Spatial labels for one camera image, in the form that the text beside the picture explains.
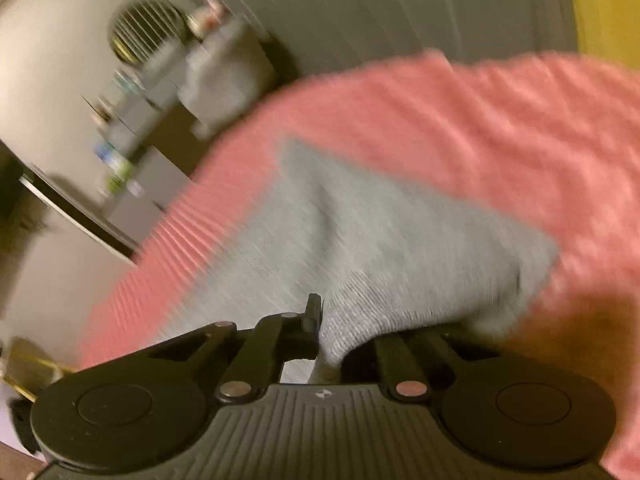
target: metal rivet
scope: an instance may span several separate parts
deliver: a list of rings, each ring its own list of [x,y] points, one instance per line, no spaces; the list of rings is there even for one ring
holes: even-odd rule
[[[396,384],[396,392],[403,397],[420,397],[427,390],[427,385],[420,381],[402,381]]]
[[[244,381],[229,381],[220,386],[220,393],[225,397],[243,397],[251,393],[251,385]]]

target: pink fabric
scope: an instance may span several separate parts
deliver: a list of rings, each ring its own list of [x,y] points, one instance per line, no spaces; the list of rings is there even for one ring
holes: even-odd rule
[[[604,464],[620,478],[640,472],[640,73],[596,59],[465,67],[431,52],[274,95],[224,137],[94,310],[84,366],[154,337],[251,213],[285,135],[552,234],[560,261],[510,346],[605,387],[620,423]]]

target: gray cloth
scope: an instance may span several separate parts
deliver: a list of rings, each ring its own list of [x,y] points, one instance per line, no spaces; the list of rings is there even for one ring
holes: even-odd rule
[[[208,139],[245,113],[275,81],[249,24],[232,17],[189,53],[178,97],[200,121],[194,133]]]
[[[296,140],[235,241],[163,338],[220,319],[250,328],[325,298],[322,377],[373,337],[444,322],[501,336],[556,257],[547,235],[497,212],[367,171]],[[288,370],[300,381],[309,366]]]
[[[223,0],[286,78],[437,48],[450,60],[577,50],[572,0]]]

